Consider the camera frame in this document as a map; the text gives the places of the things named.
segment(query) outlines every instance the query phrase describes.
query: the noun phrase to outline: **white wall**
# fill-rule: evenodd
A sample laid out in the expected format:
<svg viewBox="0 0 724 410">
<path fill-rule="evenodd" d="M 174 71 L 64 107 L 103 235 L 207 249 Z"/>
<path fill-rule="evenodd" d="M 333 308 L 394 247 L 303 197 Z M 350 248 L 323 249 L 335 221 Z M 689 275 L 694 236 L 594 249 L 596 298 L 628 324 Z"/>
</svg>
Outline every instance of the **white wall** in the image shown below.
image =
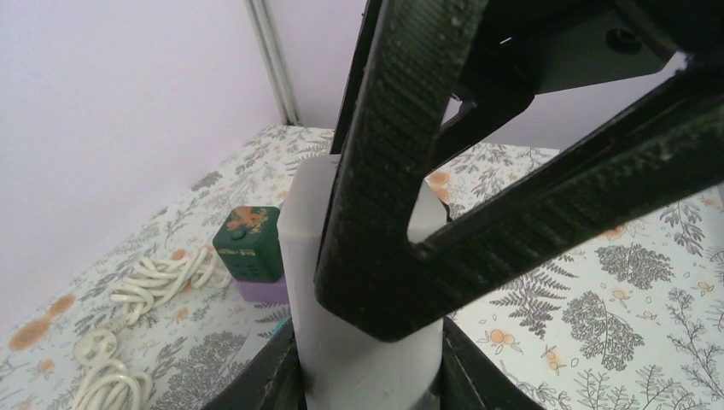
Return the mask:
<svg viewBox="0 0 724 410">
<path fill-rule="evenodd" d="M 280 121 L 242 1 L 0 3 L 0 331 Z"/>
<path fill-rule="evenodd" d="M 334 128 L 366 0 L 269 0 L 302 124 Z M 533 105 L 488 141 L 566 148 L 683 66 L 655 75 L 560 91 Z"/>
</svg>

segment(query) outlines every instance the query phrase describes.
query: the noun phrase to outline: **small green box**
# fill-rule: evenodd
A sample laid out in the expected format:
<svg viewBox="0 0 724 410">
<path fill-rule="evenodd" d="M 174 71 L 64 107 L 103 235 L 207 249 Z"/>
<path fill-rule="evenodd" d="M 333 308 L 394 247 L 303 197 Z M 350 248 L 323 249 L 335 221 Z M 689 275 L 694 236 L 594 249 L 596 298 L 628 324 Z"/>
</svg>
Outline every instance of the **small green box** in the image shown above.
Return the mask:
<svg viewBox="0 0 724 410">
<path fill-rule="evenodd" d="M 213 247 L 231 276 L 244 282 L 277 282 L 284 273 L 279 248 L 279 208 L 238 207 L 226 218 Z"/>
</svg>

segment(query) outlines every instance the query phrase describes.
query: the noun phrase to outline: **flower pattern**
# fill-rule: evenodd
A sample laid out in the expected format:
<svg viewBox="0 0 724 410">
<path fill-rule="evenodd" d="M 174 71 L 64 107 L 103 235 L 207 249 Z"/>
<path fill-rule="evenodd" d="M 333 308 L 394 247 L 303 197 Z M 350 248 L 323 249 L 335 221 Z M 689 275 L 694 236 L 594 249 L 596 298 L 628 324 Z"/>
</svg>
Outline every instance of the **flower pattern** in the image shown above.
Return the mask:
<svg viewBox="0 0 724 410">
<path fill-rule="evenodd" d="M 332 137 L 329 130 L 265 129 L 79 272 L 0 340 L 0 408 L 70 408 L 85 375 L 73 344 L 119 311 L 109 285 L 144 256 L 180 259 L 209 243 L 234 208 L 282 206 L 296 168 L 324 154 Z M 479 143 L 428 184 L 457 218 L 556 153 Z M 718 192 L 699 192 L 539 266 L 459 309 L 454 320 L 547 409 L 721 408 L 721 229 Z M 199 408 L 288 318 L 288 305 L 245 302 L 233 287 L 188 287 L 119 334 L 120 356 L 154 378 L 150 408 Z"/>
</svg>

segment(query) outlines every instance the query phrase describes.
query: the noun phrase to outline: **white cylinder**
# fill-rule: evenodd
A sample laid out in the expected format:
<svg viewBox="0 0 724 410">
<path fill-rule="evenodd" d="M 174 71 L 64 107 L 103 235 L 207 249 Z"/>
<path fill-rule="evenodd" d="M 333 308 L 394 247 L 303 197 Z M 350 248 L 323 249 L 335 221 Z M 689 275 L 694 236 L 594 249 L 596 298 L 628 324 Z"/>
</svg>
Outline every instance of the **white cylinder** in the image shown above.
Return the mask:
<svg viewBox="0 0 724 410">
<path fill-rule="evenodd" d="M 368 336 L 321 307 L 314 271 L 339 155 L 303 162 L 277 227 L 309 410 L 439 410 L 431 393 L 442 358 L 442 320 L 397 343 Z M 420 242 L 446 223 L 423 183 L 408 227 Z"/>
</svg>

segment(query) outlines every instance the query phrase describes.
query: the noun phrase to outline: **purple box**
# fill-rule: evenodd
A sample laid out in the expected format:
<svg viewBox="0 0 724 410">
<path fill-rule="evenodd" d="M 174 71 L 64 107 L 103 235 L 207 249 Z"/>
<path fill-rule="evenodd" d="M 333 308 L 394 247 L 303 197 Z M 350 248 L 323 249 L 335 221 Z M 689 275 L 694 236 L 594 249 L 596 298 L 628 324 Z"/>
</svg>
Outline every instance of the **purple box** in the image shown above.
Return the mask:
<svg viewBox="0 0 724 410">
<path fill-rule="evenodd" d="M 241 280 L 234 280 L 234 283 L 246 302 L 289 303 L 287 280 L 284 276 L 273 284 Z"/>
</svg>

